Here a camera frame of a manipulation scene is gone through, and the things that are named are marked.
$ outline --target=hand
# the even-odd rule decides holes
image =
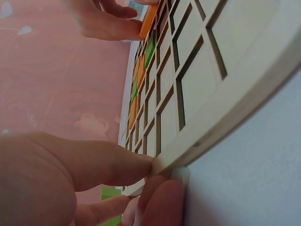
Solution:
[[[134,20],[136,10],[115,0],[62,0],[77,22],[80,32],[101,40],[140,40],[142,22]]]
[[[126,196],[76,204],[75,191],[131,185],[148,175],[151,162],[110,142],[71,141],[40,132],[0,136],[0,225],[96,226],[122,214],[130,203],[124,217],[137,209],[141,226],[178,226],[173,222],[182,217],[183,188],[161,177],[148,181],[137,207]],[[160,209],[166,214],[154,217]],[[129,225],[125,220],[122,226]]]

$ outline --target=orange tile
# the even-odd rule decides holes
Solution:
[[[141,59],[141,63],[139,66],[139,70],[138,70],[138,89],[141,86],[141,83],[143,81],[144,75],[145,75],[145,68],[144,68],[144,61],[145,61],[145,55],[143,55],[142,59]]]
[[[149,5],[149,7],[147,8],[147,12],[143,19],[142,27],[141,27],[140,34],[139,34],[139,36],[141,38],[144,38],[144,39],[146,38],[147,33],[149,32],[149,30],[151,28],[151,23],[152,23],[153,19],[155,18],[157,8],[158,8],[157,5]]]
[[[129,125],[128,128],[132,129],[134,122],[136,120],[136,114],[137,114],[137,96],[134,98],[133,103],[131,104],[131,110],[130,110],[130,118],[129,118]]]
[[[136,61],[136,65],[134,67],[134,74],[133,74],[132,82],[135,80],[136,76],[138,75],[140,64],[141,64],[141,56],[139,56],[137,61]]]

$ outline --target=puzzle board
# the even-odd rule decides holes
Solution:
[[[135,55],[126,148],[169,176],[216,144],[300,64],[300,9],[299,0],[161,0]]]

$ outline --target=green block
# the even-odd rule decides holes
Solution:
[[[100,200],[106,200],[108,198],[118,196],[118,195],[121,195],[121,190],[116,188],[111,188],[111,187],[102,187]],[[120,220],[121,220],[121,216],[109,220],[101,224],[101,226],[117,226],[120,223]]]
[[[146,50],[145,50],[145,62],[144,62],[144,67],[147,68],[149,66],[149,63],[151,61],[151,56],[152,53],[155,50],[155,45],[156,45],[156,37],[155,33],[152,32],[150,36],[149,43],[147,44]]]
[[[121,195],[121,190],[111,187],[102,187],[102,195],[100,197],[100,200],[104,200],[103,197],[113,197]]]
[[[132,89],[132,94],[131,94],[131,104],[135,98],[135,96],[138,93],[138,88],[137,88],[137,84],[138,84],[138,77],[136,77],[134,84],[133,84],[133,89]]]

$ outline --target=pink floor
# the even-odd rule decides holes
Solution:
[[[59,0],[0,0],[0,132],[116,142],[129,47],[81,37]]]

